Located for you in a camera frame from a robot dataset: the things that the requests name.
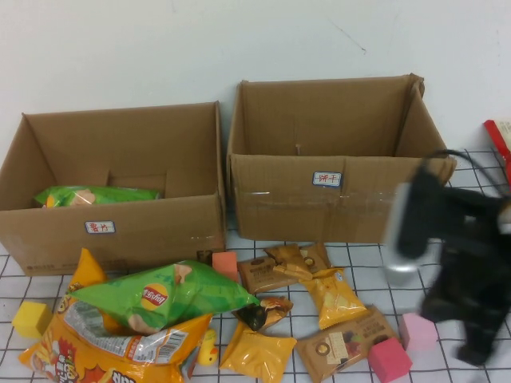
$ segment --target yellow wrapper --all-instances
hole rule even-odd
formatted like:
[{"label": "yellow wrapper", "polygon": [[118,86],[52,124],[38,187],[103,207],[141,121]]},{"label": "yellow wrapper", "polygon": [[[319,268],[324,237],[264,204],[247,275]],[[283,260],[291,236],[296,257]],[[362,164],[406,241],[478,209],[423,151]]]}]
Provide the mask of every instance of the yellow wrapper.
[{"label": "yellow wrapper", "polygon": [[220,368],[258,377],[263,383],[280,383],[295,345],[294,338],[266,337],[238,322]]},{"label": "yellow wrapper", "polygon": [[312,280],[300,279],[300,283],[311,293],[318,309],[321,330],[366,312],[366,307],[347,284],[340,267],[318,271]]}]

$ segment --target pink foam block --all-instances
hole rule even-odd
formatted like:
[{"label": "pink foam block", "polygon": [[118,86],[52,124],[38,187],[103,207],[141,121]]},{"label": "pink foam block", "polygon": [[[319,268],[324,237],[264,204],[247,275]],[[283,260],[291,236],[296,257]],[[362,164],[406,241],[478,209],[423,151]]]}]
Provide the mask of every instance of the pink foam block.
[{"label": "pink foam block", "polygon": [[416,313],[404,314],[399,330],[406,350],[432,349],[438,340],[434,323]]},{"label": "pink foam block", "polygon": [[238,283],[238,260],[234,251],[213,253],[213,269]]},{"label": "pink foam block", "polygon": [[373,345],[367,360],[382,383],[407,375],[412,367],[412,361],[396,338]]}]

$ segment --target brown snack package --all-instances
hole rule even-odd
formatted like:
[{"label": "brown snack package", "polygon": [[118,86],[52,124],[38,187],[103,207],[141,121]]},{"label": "brown snack package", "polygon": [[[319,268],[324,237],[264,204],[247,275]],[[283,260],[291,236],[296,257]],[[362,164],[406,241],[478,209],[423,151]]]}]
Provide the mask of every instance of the brown snack package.
[{"label": "brown snack package", "polygon": [[297,278],[273,271],[274,266],[275,260],[270,257],[238,262],[244,288],[250,294],[258,294],[298,283]]},{"label": "brown snack package", "polygon": [[252,303],[233,314],[252,331],[263,331],[285,318],[293,306],[293,302],[285,297],[266,297],[259,305]]},{"label": "brown snack package", "polygon": [[312,279],[312,273],[309,271],[309,266],[305,263],[297,244],[272,247],[264,249],[264,251],[275,260],[274,271],[295,278]]},{"label": "brown snack package", "polygon": [[365,359],[370,348],[389,338],[398,338],[375,306],[354,321],[339,323],[298,342],[296,349],[314,383],[331,377]]},{"label": "brown snack package", "polygon": [[332,267],[327,249],[322,243],[300,247],[300,254],[312,274]]}]

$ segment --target open cardboard box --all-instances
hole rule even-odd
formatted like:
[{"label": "open cardboard box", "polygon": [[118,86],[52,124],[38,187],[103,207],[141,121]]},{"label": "open cardboard box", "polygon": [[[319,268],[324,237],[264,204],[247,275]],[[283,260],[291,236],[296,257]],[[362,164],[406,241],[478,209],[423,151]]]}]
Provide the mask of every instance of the open cardboard box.
[{"label": "open cardboard box", "polygon": [[[162,199],[43,209],[52,185],[148,188]],[[115,232],[89,233],[107,221]],[[0,171],[0,242],[28,275],[73,273],[87,247],[106,269],[224,249],[217,103],[24,115]]]},{"label": "open cardboard box", "polygon": [[[228,146],[240,235],[377,243],[398,184],[445,148],[423,79],[242,82]],[[446,182],[456,162],[431,160]]]}]

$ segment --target biscuit package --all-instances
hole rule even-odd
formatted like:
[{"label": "biscuit package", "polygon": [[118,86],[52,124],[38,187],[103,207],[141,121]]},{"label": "biscuit package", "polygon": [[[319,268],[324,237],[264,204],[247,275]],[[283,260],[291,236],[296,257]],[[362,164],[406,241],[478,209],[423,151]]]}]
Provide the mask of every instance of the biscuit package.
[{"label": "biscuit package", "polygon": [[246,306],[233,314],[251,330],[263,331],[285,318],[292,308],[293,302],[285,297],[266,297],[259,305]]},{"label": "biscuit package", "polygon": [[238,322],[220,368],[258,377],[263,383],[280,383],[295,345],[294,338],[267,337]]},{"label": "biscuit package", "polygon": [[330,259],[328,259],[327,249],[322,243],[300,247],[300,254],[312,274],[332,267]]},{"label": "biscuit package", "polygon": [[35,196],[35,200],[43,207],[147,201],[158,198],[158,191],[111,186],[52,186]]},{"label": "biscuit package", "polygon": [[312,381],[320,383],[365,359],[373,345],[397,337],[385,316],[370,306],[358,319],[298,341],[296,349]]},{"label": "biscuit package", "polygon": [[238,262],[241,282],[250,294],[264,293],[298,283],[298,279],[273,271],[275,261],[270,257]]},{"label": "biscuit package", "polygon": [[72,296],[146,335],[204,314],[259,304],[240,284],[195,261],[126,275]]},{"label": "biscuit package", "polygon": [[106,275],[87,250],[82,251],[57,313],[40,342],[19,356],[22,364],[58,383],[182,383],[180,365],[198,346],[211,321],[204,315],[151,337],[116,336],[119,325],[71,292],[104,282]]},{"label": "biscuit package", "polygon": [[300,253],[298,245],[277,246],[264,249],[275,260],[273,271],[300,279],[312,279],[312,273]]},{"label": "biscuit package", "polygon": [[320,329],[355,319],[366,311],[346,282],[340,267],[320,270],[312,280],[301,279],[300,283],[311,293],[318,309]]}]

